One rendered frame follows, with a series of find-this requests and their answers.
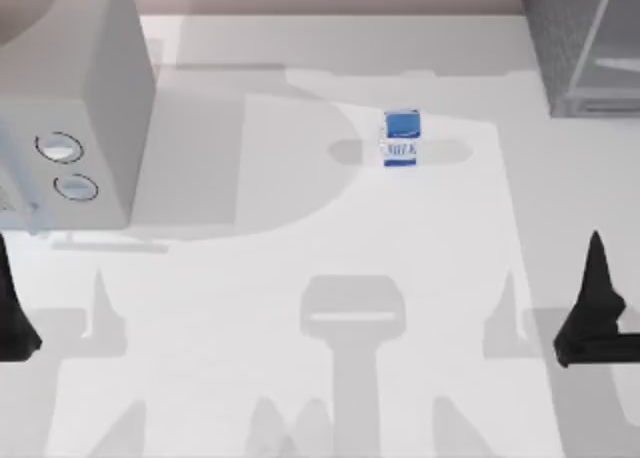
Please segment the grey cabinet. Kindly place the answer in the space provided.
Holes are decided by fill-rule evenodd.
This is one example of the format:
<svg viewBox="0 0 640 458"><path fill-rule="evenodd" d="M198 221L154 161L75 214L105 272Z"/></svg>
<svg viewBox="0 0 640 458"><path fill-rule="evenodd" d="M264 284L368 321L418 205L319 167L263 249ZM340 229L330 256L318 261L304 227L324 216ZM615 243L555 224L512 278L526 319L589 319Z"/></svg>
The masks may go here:
<svg viewBox="0 0 640 458"><path fill-rule="evenodd" d="M555 118L640 119L640 0L521 0Z"/></svg>

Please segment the pale microwave oven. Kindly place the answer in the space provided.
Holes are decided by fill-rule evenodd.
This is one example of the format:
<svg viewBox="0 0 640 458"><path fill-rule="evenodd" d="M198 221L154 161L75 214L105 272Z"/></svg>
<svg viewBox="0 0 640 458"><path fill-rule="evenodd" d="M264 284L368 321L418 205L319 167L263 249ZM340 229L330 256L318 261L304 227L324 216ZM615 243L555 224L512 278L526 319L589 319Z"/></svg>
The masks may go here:
<svg viewBox="0 0 640 458"><path fill-rule="evenodd" d="M28 168L38 233L128 225L155 93L135 0L0 0L0 120ZM35 137L55 131L82 143L79 161L38 153ZM96 182L94 200L54 190L74 173Z"/></svg>

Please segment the large round microwave knob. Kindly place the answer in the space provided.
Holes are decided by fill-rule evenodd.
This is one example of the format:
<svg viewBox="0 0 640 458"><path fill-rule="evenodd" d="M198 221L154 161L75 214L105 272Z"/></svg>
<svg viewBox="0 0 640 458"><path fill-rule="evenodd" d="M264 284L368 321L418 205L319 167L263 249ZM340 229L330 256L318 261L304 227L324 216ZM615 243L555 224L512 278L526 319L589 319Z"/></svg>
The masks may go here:
<svg viewBox="0 0 640 458"><path fill-rule="evenodd" d="M74 136L55 131L46 135L36 136L35 148L45 159L57 164L71 164L84 156L82 143Z"/></svg>

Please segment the blue and white milk carton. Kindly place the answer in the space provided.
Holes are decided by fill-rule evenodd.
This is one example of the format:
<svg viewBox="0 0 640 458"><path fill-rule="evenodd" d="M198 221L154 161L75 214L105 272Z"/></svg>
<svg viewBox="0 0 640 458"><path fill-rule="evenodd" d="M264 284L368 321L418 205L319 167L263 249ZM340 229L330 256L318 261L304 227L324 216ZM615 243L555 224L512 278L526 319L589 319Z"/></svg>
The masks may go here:
<svg viewBox="0 0 640 458"><path fill-rule="evenodd" d="M383 166L416 166L421 135L421 114L417 109L385 111L380 137Z"/></svg>

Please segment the small round microwave knob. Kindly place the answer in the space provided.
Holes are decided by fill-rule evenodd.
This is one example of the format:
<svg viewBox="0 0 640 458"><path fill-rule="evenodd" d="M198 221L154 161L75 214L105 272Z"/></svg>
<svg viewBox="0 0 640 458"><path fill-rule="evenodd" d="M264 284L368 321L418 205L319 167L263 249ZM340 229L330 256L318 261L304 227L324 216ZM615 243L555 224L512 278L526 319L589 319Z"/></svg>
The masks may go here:
<svg viewBox="0 0 640 458"><path fill-rule="evenodd" d="M74 202L92 201L99 194L96 182L80 173L56 177L53 187L61 197Z"/></svg>

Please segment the glass microwave door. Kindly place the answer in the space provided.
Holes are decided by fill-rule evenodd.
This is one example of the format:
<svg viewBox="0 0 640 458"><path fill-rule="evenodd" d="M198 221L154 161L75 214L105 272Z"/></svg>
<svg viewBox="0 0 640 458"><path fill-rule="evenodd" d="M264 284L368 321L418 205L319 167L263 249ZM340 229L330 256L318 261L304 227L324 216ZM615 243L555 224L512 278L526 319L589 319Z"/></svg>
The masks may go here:
<svg viewBox="0 0 640 458"><path fill-rule="evenodd" d="M9 127L0 120L0 229L36 235L41 227L38 209L28 168Z"/></svg>

